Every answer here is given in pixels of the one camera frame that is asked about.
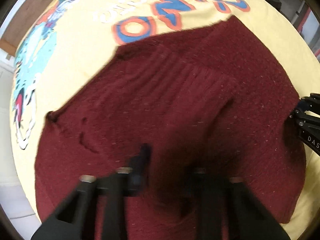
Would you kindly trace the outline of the dark red knit sweater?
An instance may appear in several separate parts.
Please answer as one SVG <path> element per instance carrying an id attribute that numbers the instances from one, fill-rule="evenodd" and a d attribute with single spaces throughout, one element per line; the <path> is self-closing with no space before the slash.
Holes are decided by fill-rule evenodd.
<path id="1" fill-rule="evenodd" d="M 35 161 L 45 220 L 83 174 L 105 176 L 152 147 L 142 194 L 128 201 L 130 239 L 193 239 L 188 167 L 241 177 L 279 223 L 305 179 L 289 121 L 299 96 L 273 54 L 232 16 L 120 46 L 114 58 L 45 117 Z"/>

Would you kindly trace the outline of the yellow dino print bedspread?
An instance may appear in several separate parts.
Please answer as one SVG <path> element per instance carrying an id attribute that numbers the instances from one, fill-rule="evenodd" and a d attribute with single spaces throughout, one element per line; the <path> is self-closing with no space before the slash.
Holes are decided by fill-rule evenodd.
<path id="1" fill-rule="evenodd" d="M 232 16 L 273 54 L 299 100 L 311 93 L 319 94 L 316 55 L 281 13 L 279 5 L 272 5 L 268 0 L 53 0 L 50 3 L 17 47 L 10 113 L 18 177 L 41 225 L 46 219 L 41 220 L 37 212 L 35 161 L 46 115 L 75 96 L 108 65 L 120 46 L 208 27 Z M 289 239 L 319 239 L 319 155 L 302 144 L 306 159 L 304 185 L 290 221 L 279 224 Z M 130 159 L 122 167 L 127 167 Z M 95 177 L 108 177 L 119 168 Z M 102 239 L 106 201 L 106 196 L 99 196 L 94 239 Z"/>

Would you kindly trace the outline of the wooden headboard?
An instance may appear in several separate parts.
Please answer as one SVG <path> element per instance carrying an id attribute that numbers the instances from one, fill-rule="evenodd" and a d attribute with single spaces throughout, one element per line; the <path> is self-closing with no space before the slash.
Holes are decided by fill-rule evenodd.
<path id="1" fill-rule="evenodd" d="M 1 49 L 14 56 L 20 41 L 53 0 L 1 2 Z"/>

